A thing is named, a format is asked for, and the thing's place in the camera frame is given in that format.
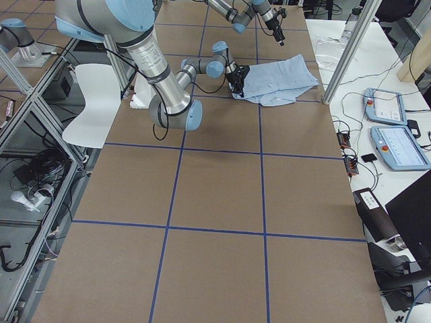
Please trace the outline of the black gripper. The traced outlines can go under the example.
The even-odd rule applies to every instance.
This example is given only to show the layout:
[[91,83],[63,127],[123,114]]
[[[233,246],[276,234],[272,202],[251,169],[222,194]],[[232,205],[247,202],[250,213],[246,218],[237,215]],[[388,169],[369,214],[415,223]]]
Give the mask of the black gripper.
[[241,98],[244,97],[244,83],[249,71],[248,65],[235,65],[226,68],[226,78],[232,94],[238,94]]
[[272,31],[272,36],[280,46],[284,45],[285,36],[281,27],[282,21],[287,17],[286,9],[280,7],[279,9],[270,9],[264,15],[264,22],[267,29]]

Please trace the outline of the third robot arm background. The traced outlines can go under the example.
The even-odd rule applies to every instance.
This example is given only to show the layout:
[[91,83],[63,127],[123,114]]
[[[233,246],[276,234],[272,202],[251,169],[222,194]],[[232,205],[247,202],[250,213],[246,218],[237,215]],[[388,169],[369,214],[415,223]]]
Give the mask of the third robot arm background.
[[38,44],[25,23],[19,18],[7,18],[1,21],[1,49],[9,53],[17,52],[11,57],[16,67],[43,67],[51,55],[51,49]]

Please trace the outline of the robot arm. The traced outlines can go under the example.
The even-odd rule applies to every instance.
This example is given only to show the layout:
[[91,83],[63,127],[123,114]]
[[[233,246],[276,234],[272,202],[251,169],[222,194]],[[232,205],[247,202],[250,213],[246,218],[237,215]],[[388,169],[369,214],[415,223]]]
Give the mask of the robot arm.
[[171,71],[153,33],[152,1],[56,1],[55,11],[61,33],[88,42],[103,42],[109,35],[118,47],[127,50],[156,91],[149,111],[159,127],[186,131],[199,128],[202,103],[186,91],[198,74],[212,78],[225,75],[232,91],[243,93],[250,69],[236,64],[224,41],[214,44],[212,57],[186,59],[178,73]]
[[246,30],[255,17],[261,18],[268,30],[268,32],[263,30],[264,33],[267,36],[273,36],[280,46],[284,45],[285,36],[281,24],[287,17],[285,8],[276,9],[269,1],[246,1],[242,11],[234,6],[234,1],[209,0],[204,3],[230,22],[233,29],[239,34]]

